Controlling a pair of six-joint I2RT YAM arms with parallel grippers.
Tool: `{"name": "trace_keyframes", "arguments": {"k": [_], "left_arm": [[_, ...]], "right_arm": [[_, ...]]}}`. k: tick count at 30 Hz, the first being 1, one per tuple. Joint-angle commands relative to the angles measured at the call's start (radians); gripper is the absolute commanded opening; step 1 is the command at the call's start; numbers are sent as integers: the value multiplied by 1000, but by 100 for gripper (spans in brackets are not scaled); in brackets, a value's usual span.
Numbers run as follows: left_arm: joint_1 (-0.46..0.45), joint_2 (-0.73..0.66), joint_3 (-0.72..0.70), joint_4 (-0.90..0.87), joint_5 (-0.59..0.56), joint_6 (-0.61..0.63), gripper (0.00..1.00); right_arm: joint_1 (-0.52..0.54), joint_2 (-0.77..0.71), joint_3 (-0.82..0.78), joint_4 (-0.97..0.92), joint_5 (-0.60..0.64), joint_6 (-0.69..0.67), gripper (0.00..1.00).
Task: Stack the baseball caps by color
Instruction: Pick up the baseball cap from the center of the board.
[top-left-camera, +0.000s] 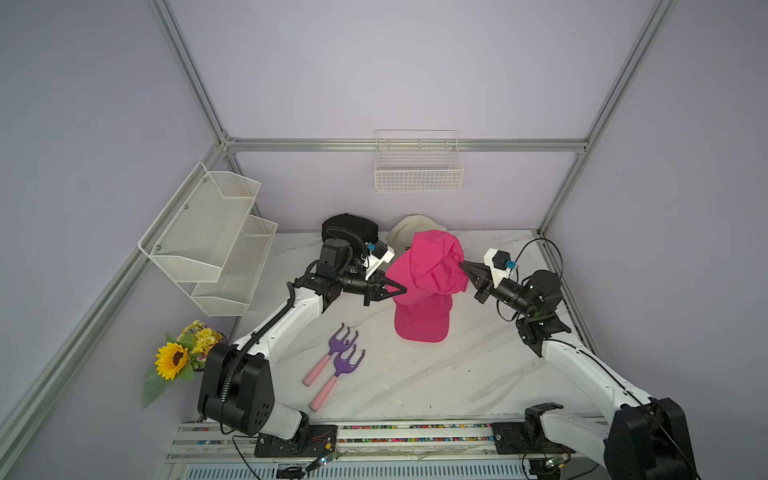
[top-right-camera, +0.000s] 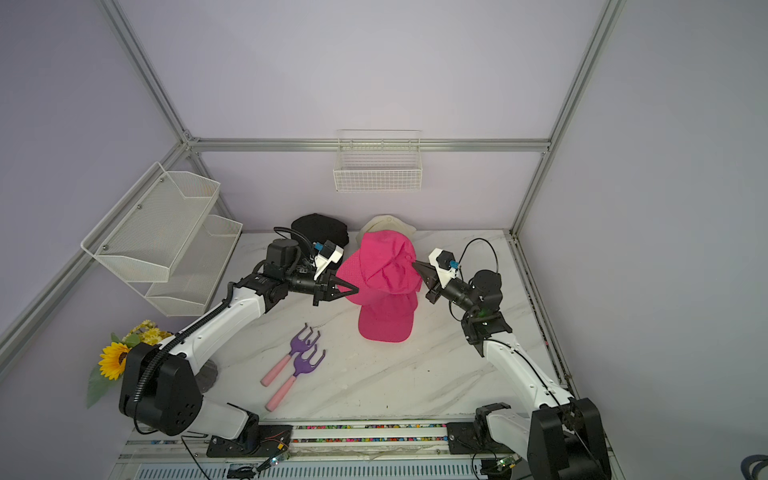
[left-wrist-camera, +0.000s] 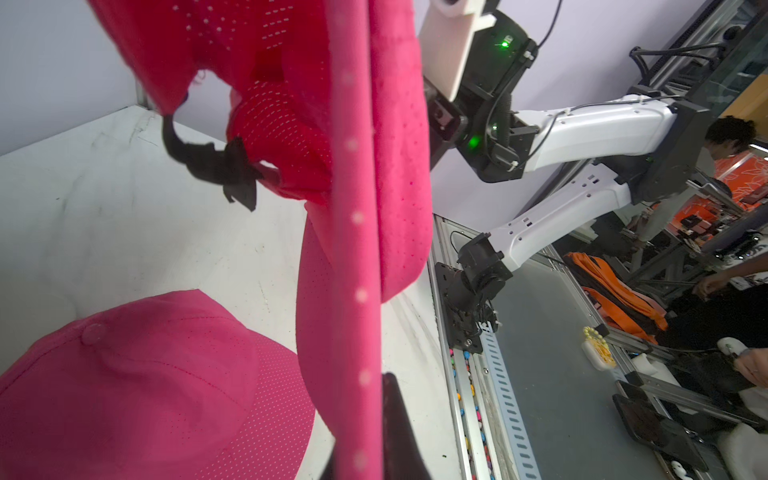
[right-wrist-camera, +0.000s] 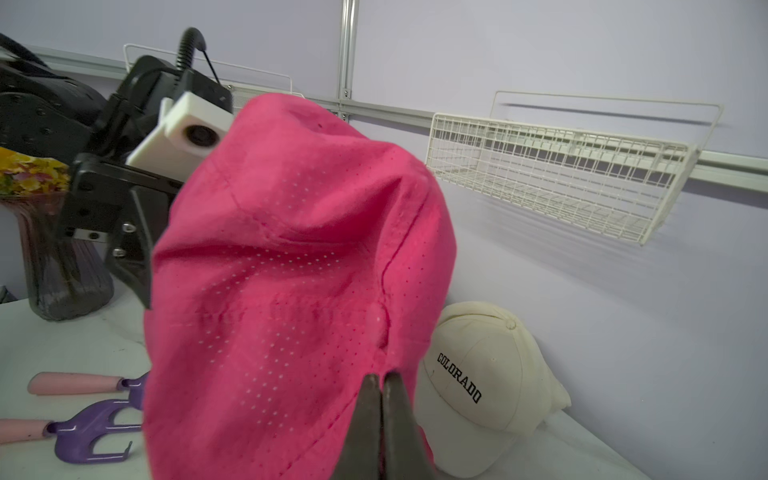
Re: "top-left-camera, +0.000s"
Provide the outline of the pink cap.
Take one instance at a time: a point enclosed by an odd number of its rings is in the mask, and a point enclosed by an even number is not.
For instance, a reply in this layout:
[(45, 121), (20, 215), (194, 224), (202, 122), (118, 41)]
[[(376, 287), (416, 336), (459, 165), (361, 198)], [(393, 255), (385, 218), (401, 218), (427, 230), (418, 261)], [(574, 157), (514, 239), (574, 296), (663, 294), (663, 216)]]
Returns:
[(468, 277), (461, 268), (462, 245), (440, 230), (418, 232), (411, 247), (388, 269), (386, 277), (407, 290), (406, 296), (452, 295), (464, 292)]
[(440, 343), (446, 339), (453, 307), (450, 294), (403, 294), (394, 301), (394, 327), (401, 338), (422, 343)]

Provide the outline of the cream Colorado cap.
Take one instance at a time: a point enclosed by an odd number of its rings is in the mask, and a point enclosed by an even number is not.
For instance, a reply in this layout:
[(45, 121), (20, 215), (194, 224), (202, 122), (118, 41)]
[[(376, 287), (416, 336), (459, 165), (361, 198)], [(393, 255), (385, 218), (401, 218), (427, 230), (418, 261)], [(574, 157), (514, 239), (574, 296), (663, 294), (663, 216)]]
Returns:
[(416, 233), (432, 230), (446, 231), (446, 228), (424, 215), (409, 215), (389, 231), (386, 243), (393, 248), (396, 256), (400, 256), (412, 247)]

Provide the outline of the black cap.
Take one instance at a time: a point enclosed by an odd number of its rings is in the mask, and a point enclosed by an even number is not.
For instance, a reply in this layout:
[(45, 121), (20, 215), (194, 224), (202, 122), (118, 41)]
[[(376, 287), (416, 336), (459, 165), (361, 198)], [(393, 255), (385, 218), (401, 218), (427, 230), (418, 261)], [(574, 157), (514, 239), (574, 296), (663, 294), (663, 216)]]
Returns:
[(322, 223), (322, 240), (330, 238), (351, 238), (356, 235), (362, 243), (375, 243), (379, 238), (379, 226), (370, 219), (343, 213), (334, 215)]

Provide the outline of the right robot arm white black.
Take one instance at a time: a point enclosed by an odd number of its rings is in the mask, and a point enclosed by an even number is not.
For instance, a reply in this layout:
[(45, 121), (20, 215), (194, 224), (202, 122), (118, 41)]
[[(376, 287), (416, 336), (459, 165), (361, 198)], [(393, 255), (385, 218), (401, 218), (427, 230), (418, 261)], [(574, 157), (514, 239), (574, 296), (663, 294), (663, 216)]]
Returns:
[(463, 261), (460, 266), (476, 300), (493, 298), (512, 308), (522, 342), (564, 374), (604, 419), (568, 414), (555, 402), (529, 407), (522, 436), (531, 450), (563, 446), (605, 468), (614, 479), (698, 478), (682, 408), (636, 387), (579, 342), (556, 313), (563, 299), (558, 274), (537, 270), (518, 283), (506, 262)]

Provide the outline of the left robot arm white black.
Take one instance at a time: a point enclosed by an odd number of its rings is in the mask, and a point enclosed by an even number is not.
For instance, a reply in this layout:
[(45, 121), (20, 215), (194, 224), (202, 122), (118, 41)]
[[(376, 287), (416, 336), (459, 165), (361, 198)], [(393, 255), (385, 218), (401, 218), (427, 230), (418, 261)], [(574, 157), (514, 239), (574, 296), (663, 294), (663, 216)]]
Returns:
[(283, 306), (233, 344), (219, 343), (209, 351), (198, 413), (232, 433), (265, 434), (304, 446), (308, 415), (276, 400), (271, 366), (341, 294), (360, 295), (366, 306), (405, 294), (407, 288), (380, 269), (394, 256), (394, 249), (381, 241), (365, 243), (357, 256), (346, 240), (325, 240), (319, 258), (287, 284)]

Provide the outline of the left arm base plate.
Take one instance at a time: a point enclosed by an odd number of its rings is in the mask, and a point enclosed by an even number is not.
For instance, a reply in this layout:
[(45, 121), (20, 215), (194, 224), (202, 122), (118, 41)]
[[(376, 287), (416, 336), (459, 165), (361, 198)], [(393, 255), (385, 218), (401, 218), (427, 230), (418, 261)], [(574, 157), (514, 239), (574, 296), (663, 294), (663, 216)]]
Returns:
[(319, 457), (334, 449), (338, 430), (335, 424), (307, 423), (300, 426), (294, 437), (288, 440), (259, 434), (253, 453), (256, 458)]

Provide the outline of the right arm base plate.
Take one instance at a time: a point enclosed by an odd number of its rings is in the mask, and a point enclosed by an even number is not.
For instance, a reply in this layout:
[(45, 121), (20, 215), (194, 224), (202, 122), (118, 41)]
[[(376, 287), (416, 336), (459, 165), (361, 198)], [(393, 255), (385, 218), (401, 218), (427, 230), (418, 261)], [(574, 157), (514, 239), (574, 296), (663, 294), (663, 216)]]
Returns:
[(547, 402), (525, 410), (522, 420), (491, 423), (492, 438), (499, 455), (573, 453), (562, 444), (554, 443), (544, 435), (540, 417), (552, 410), (562, 410), (558, 403)]

